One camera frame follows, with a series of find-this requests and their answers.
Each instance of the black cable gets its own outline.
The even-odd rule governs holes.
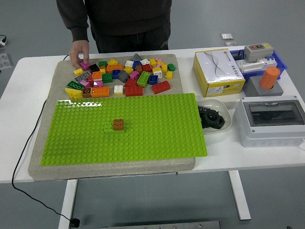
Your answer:
[[[30,134],[28,140],[26,141],[25,146],[24,146],[24,148],[23,148],[23,150],[22,150],[22,153],[21,153],[21,155],[20,155],[20,157],[19,157],[19,160],[18,160],[18,162],[17,162],[17,164],[16,164],[16,167],[15,167],[15,169],[14,169],[13,176],[12,176],[12,179],[11,179],[11,185],[13,186],[14,189],[16,189],[16,190],[18,190],[18,191],[24,193],[25,195],[27,195],[27,196],[30,197],[31,199],[33,199],[33,200],[35,200],[35,201],[41,203],[41,204],[42,204],[43,206],[45,206],[46,208],[48,208],[48,209],[54,211],[57,215],[60,215],[60,216],[65,217],[65,218],[70,222],[70,227],[78,228],[79,225],[80,225],[79,219],[68,219],[65,215],[58,213],[58,212],[57,212],[56,210],[54,210],[53,208],[48,207],[47,205],[45,205],[45,204],[44,204],[43,202],[41,202],[40,200],[33,198],[30,194],[28,194],[28,193],[26,193],[25,191],[23,191],[23,190],[17,188],[17,187],[14,185],[14,178],[15,178],[15,173],[16,173],[16,171],[17,171],[17,167],[18,167],[19,162],[20,162],[20,160],[21,160],[21,158],[22,158],[22,156],[23,156],[24,150],[25,150],[26,146],[28,145],[28,142],[29,142],[30,138],[32,137],[32,135],[34,134],[34,132],[35,132],[37,126],[38,126],[38,123],[39,123],[40,118],[41,118],[41,116],[42,116],[42,112],[43,112],[43,109],[44,109],[44,107],[45,107],[45,105],[46,105],[46,102],[47,102],[47,100],[44,101],[44,103],[43,103],[43,106],[42,106],[41,112],[40,112],[40,114],[39,114],[39,117],[38,117],[38,119],[37,119],[36,125],[35,125],[35,127],[34,127],[32,133]]]
[[[68,55],[66,55],[66,57],[63,59],[63,61],[67,58],[69,56],[69,54]]]
[[[36,122],[36,125],[35,125],[35,127],[34,127],[34,130],[32,131],[32,133],[31,133],[31,135],[29,136],[27,142],[25,143],[25,146],[24,146],[24,148],[23,148],[23,150],[22,150],[22,153],[21,153],[21,155],[20,155],[20,157],[19,157],[19,160],[18,160],[17,165],[16,165],[16,167],[15,167],[15,169],[14,169],[14,172],[13,172],[13,177],[12,177],[12,179],[11,179],[11,185],[13,186],[14,189],[16,189],[16,190],[18,190],[18,191],[20,191],[20,192],[23,192],[25,195],[27,195],[27,196],[30,197],[31,199],[36,200],[37,202],[41,203],[41,204],[42,204],[43,206],[45,206],[46,208],[53,210],[57,215],[60,215],[60,216],[65,217],[64,215],[62,215],[62,214],[58,213],[57,211],[55,211],[54,209],[52,209],[52,208],[46,206],[46,205],[45,205],[44,203],[42,203],[40,200],[37,200],[37,199],[33,198],[33,197],[30,196],[28,193],[26,193],[25,191],[23,191],[23,190],[17,188],[17,187],[14,185],[14,178],[15,178],[15,173],[16,173],[17,167],[18,167],[19,162],[20,162],[20,160],[21,160],[21,158],[22,158],[22,156],[23,156],[24,150],[25,150],[26,146],[28,145],[28,142],[29,142],[30,138],[32,137],[32,135],[34,134],[34,132],[35,132],[37,126],[38,126],[38,123],[39,123],[39,121],[40,121],[40,118],[41,118],[41,115],[42,115],[42,112],[43,112],[43,109],[44,109],[44,106],[45,106],[46,102],[47,102],[47,100],[44,101],[44,103],[43,103],[43,106],[42,106],[40,115],[39,115],[39,117],[38,117],[38,119],[37,119],[37,122]]]

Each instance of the dark sweater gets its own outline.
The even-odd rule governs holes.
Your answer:
[[[87,18],[91,29],[106,35],[146,32],[170,19],[172,0],[56,0],[73,41],[88,40]]]

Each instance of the hand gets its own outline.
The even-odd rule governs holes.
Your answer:
[[[83,60],[78,57],[80,53],[83,53],[84,55]],[[84,63],[89,62],[89,42],[86,40],[74,41],[69,51],[69,56],[72,65],[77,69],[81,68],[80,63],[82,61],[84,61]]]

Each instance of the cardboard box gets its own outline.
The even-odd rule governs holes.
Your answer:
[[[245,83],[228,49],[196,52],[193,69],[204,97],[238,94]]]

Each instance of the green lego brick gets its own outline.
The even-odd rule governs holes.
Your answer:
[[[140,78],[137,81],[137,85],[141,86],[141,87],[146,87],[148,81],[149,81],[149,77],[150,77],[150,73],[148,72],[142,72]]]
[[[102,81],[103,81],[103,83],[112,83],[113,82],[112,74],[111,73],[103,74]]]
[[[105,123],[104,126],[104,133],[109,134],[109,135],[115,135],[115,134],[124,134],[125,133],[125,128],[124,130],[114,130],[113,129],[113,123]]]
[[[99,67],[105,66],[107,67],[107,61],[99,61]]]
[[[172,71],[172,72],[174,72],[174,71],[176,70],[175,65],[173,65],[172,63],[168,64],[168,65],[167,65],[167,68],[168,68],[170,71]]]
[[[76,83],[75,81],[71,81],[70,83],[68,83],[67,87],[71,88],[71,89],[80,90],[80,91],[82,91],[84,88],[83,85],[81,85],[80,83]]]
[[[106,134],[124,119],[125,133]],[[207,156],[195,94],[58,101],[41,165]]]

